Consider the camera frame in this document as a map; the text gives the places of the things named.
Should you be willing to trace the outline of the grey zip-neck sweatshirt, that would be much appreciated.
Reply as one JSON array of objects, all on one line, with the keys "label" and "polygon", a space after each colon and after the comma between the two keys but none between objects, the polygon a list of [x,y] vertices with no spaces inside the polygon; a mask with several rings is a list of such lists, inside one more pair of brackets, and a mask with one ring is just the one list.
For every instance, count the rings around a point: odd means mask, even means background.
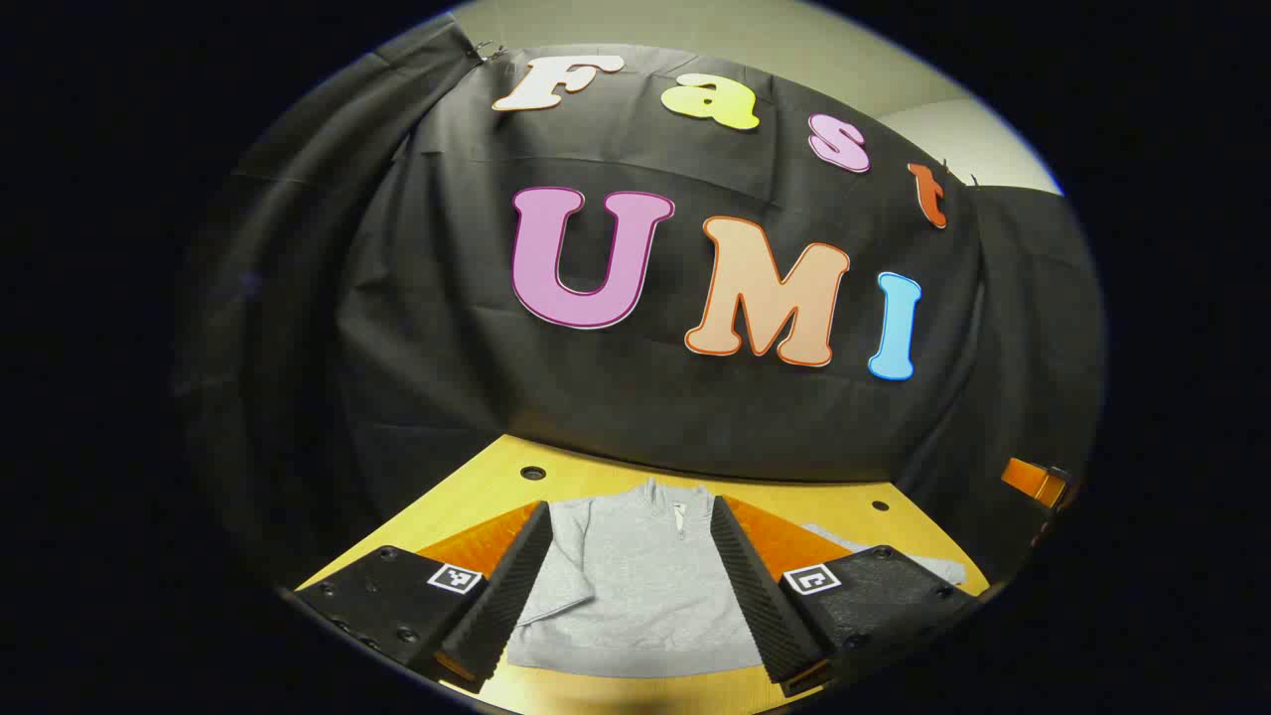
[{"label": "grey zip-neck sweatshirt", "polygon": [[[552,546],[513,625],[508,662],[611,678],[763,665],[712,538],[716,497],[649,480],[553,503]],[[843,549],[872,547],[798,526]],[[913,560],[961,589],[958,564]]]}]

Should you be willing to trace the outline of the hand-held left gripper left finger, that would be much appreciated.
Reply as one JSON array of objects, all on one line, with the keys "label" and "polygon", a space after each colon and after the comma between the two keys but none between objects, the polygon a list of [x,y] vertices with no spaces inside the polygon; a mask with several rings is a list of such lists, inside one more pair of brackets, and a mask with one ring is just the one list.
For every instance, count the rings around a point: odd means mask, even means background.
[{"label": "hand-held left gripper left finger", "polygon": [[297,598],[372,652],[477,693],[494,676],[552,540],[549,505],[533,500],[417,551],[371,549]]}]

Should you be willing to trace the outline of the black backdrop cloth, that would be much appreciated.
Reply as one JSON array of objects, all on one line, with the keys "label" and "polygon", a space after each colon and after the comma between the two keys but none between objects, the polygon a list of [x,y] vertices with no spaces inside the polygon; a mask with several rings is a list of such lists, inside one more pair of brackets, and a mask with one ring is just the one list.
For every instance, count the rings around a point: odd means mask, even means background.
[{"label": "black backdrop cloth", "polygon": [[194,471],[295,584],[500,436],[707,478],[891,483],[991,580],[1079,488],[1106,323],[1063,196],[967,185],[759,69],[480,60],[441,15],[236,164],[188,258]]}]

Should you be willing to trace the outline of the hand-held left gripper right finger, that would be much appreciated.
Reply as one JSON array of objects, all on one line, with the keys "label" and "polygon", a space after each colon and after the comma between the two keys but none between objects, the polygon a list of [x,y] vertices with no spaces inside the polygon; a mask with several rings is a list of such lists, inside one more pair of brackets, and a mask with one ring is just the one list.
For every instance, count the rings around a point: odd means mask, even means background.
[{"label": "hand-held left gripper right finger", "polygon": [[888,544],[843,549],[732,497],[713,500],[710,533],[766,674],[785,697],[885,671],[981,606]]}]

